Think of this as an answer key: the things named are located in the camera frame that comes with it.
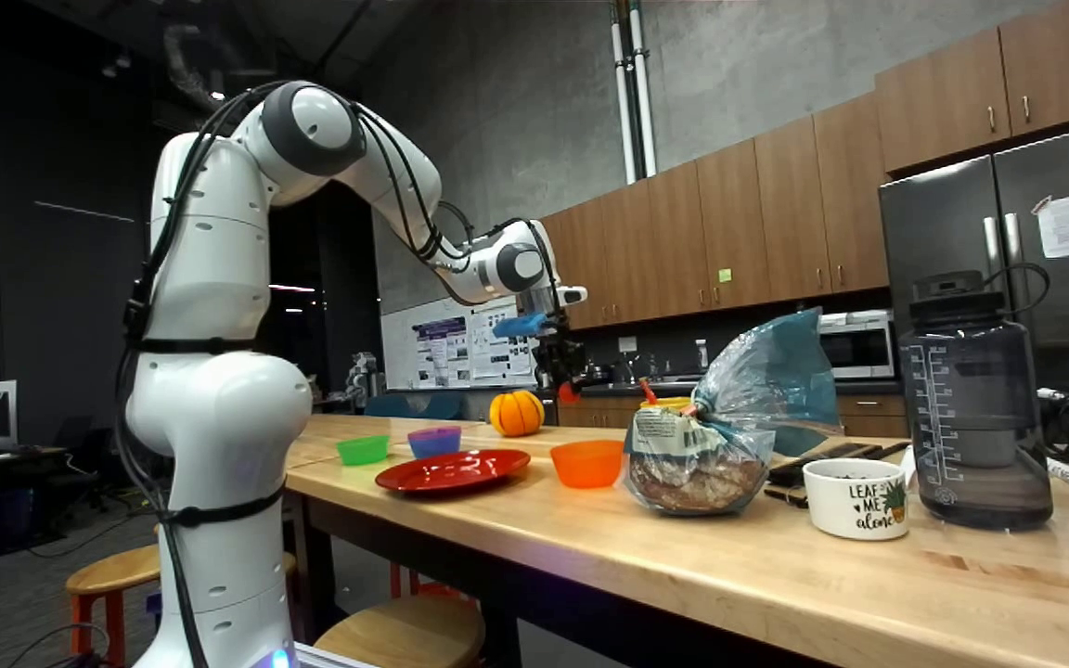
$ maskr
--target cup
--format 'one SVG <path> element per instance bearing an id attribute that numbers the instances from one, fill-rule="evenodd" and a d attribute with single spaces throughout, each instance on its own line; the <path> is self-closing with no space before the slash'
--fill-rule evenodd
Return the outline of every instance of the cup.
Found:
<path id="1" fill-rule="evenodd" d="M 823 535 L 886 542 L 906 535 L 906 477 L 886 459 L 811 459 L 803 468 L 811 521 Z"/>

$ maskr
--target orange bowl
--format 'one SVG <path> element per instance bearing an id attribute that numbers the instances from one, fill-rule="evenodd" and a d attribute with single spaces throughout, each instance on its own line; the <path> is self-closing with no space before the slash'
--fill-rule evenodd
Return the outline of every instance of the orange bowl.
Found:
<path id="1" fill-rule="evenodd" d="M 600 488 L 614 488 L 620 477 L 623 441 L 617 439 L 569 441 L 569 444 L 552 444 L 551 459 L 556 463 L 556 477 L 566 488 L 600 490 Z"/>

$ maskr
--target handle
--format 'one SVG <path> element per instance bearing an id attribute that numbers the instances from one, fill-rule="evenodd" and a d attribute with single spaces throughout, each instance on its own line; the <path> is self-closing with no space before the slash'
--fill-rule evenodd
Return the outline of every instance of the handle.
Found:
<path id="1" fill-rule="evenodd" d="M 1010 239 L 1010 255 L 1021 260 L 1017 213 L 1007 213 L 1007 239 Z"/>
<path id="2" fill-rule="evenodd" d="M 988 265 L 995 265 L 995 219 L 983 216 L 983 248 L 988 248 Z"/>

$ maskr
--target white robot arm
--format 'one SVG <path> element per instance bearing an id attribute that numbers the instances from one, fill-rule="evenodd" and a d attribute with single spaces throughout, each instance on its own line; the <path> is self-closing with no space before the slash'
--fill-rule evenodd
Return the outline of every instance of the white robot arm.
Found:
<path id="1" fill-rule="evenodd" d="M 273 296 L 266 213 L 328 183 L 365 197 L 457 301 L 515 295 L 522 316 L 500 333 L 539 337 L 552 384 L 584 369 L 566 305 L 586 295 L 561 285 L 542 224 L 453 245 L 431 225 L 440 171 L 375 113 L 287 82 L 166 143 L 119 364 L 122 463 L 160 517 L 164 623 L 149 668 L 292 665 L 279 490 L 311 391 L 292 364 L 253 352 L 253 337 Z M 172 459 L 172 482 L 144 456 Z"/>

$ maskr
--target bowl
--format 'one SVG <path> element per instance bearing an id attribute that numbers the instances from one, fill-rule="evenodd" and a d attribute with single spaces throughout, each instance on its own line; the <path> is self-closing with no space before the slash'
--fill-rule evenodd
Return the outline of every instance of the bowl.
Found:
<path id="1" fill-rule="evenodd" d="M 837 537 L 885 542 L 906 535 L 906 477 L 891 459 L 803 463 L 811 521 Z"/>
<path id="2" fill-rule="evenodd" d="M 341 439 L 338 456 L 346 468 L 365 468 L 386 459 L 386 436 L 360 436 L 360 439 Z"/>
<path id="3" fill-rule="evenodd" d="M 600 490 L 620 478 L 623 441 L 614 441 L 614 439 L 569 441 L 569 444 L 552 444 L 551 459 L 566 488 Z"/>
<path id="4" fill-rule="evenodd" d="M 441 456 L 461 451 L 461 427 L 428 427 L 409 436 L 414 456 Z"/>

